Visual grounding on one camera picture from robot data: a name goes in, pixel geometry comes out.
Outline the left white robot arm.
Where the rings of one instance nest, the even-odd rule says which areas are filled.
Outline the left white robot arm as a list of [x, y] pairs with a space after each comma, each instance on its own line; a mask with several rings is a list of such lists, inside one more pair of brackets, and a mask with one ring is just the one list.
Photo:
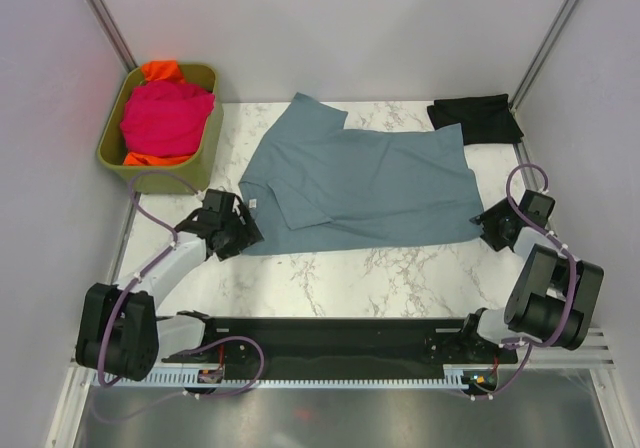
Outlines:
[[75, 360], [96, 371], [101, 387], [126, 379], [142, 381], [158, 361], [193, 356], [208, 361], [219, 339], [206, 328], [208, 318], [196, 312], [159, 317], [157, 307], [195, 268], [211, 257], [224, 261], [263, 239], [250, 211], [199, 208], [171, 230], [171, 240], [143, 267], [86, 292]]

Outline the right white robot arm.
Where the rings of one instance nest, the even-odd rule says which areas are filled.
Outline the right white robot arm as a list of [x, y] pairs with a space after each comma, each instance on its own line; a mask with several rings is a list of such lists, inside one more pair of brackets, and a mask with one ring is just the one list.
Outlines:
[[568, 257], [550, 240], [528, 226], [506, 199], [470, 219], [482, 230], [481, 239], [494, 251], [504, 248], [524, 260], [524, 266], [501, 309], [479, 309], [469, 316], [475, 327], [458, 336], [458, 349], [467, 360], [483, 360], [495, 344], [522, 345], [532, 339], [541, 345], [557, 328], [552, 344], [567, 350], [579, 348], [587, 336], [604, 270], [576, 261], [574, 296], [568, 318], [562, 319], [570, 287]]

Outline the aluminium frame post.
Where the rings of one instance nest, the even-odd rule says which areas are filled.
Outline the aluminium frame post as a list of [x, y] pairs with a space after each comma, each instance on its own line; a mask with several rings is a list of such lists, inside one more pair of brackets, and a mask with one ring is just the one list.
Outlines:
[[104, 0], [85, 0], [85, 2], [91, 9], [124, 68], [128, 72], [134, 70], [138, 64], [106, 2]]
[[565, 28], [576, 13], [581, 1], [582, 0], [563, 0], [520, 83], [510, 99], [509, 107], [512, 113], [517, 112], [527, 97], [547, 59], [559, 42]]

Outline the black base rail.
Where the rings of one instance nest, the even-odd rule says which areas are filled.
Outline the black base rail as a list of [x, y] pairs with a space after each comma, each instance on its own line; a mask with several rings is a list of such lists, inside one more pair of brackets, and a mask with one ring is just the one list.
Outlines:
[[209, 318], [205, 341], [236, 336], [171, 362], [229, 366], [233, 375], [399, 377], [446, 365], [514, 365], [517, 355], [480, 338], [463, 318]]

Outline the blue-grey t-shirt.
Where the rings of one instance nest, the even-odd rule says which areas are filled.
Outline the blue-grey t-shirt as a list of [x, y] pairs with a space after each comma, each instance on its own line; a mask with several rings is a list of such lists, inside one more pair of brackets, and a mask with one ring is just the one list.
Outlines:
[[346, 112], [298, 93], [239, 182], [263, 239], [252, 256], [422, 247], [479, 237], [483, 211], [459, 125], [348, 129]]

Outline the magenta t-shirt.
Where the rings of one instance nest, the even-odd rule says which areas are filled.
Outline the magenta t-shirt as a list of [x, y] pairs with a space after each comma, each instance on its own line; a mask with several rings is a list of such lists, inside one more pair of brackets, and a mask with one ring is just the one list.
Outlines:
[[215, 95], [192, 83], [152, 81], [136, 87], [125, 104], [120, 130], [127, 166], [171, 166], [199, 149]]

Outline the folded black t-shirt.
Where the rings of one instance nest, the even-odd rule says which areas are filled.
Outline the folded black t-shirt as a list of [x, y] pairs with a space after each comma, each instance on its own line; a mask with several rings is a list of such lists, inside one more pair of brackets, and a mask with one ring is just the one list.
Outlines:
[[436, 130], [459, 124], [465, 146], [518, 144], [523, 138], [507, 94], [435, 100], [427, 115]]

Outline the right aluminium frame post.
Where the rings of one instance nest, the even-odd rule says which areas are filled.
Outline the right aluminium frame post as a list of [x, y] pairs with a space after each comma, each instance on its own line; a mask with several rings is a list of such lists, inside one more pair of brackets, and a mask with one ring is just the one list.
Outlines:
[[582, 0], [563, 0], [520, 83], [510, 99], [509, 107], [512, 113], [517, 112], [527, 97], [547, 59], [559, 42], [565, 28], [576, 13], [581, 1]]

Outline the left aluminium frame post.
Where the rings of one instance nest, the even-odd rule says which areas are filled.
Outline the left aluminium frame post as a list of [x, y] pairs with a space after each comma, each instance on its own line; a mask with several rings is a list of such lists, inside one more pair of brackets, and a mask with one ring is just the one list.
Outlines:
[[134, 70], [138, 64], [106, 2], [104, 0], [85, 0], [85, 2], [91, 9], [124, 68], [128, 72]]

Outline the orange t-shirt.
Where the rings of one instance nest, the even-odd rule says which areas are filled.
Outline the orange t-shirt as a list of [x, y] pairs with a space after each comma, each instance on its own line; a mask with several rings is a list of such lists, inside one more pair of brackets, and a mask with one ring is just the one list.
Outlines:
[[142, 85], [152, 81], [170, 81], [179, 84], [187, 83], [178, 63], [174, 60], [149, 62], [141, 67], [141, 72], [144, 76], [144, 83]]

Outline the olive green plastic bin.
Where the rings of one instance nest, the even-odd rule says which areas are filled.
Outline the olive green plastic bin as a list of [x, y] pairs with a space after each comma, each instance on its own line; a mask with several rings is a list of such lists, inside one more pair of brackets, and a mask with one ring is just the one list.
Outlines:
[[211, 180], [224, 117], [223, 107], [217, 100], [217, 73], [206, 64], [177, 63], [187, 83], [196, 84], [215, 95], [215, 106], [206, 121], [198, 151], [178, 165], [127, 166], [124, 164], [127, 148], [120, 130], [120, 123], [123, 119], [125, 104], [133, 90], [144, 83], [142, 66], [126, 76], [97, 147], [99, 162], [125, 182], [130, 183], [135, 191], [143, 194], [187, 194], [191, 191], [206, 189]]

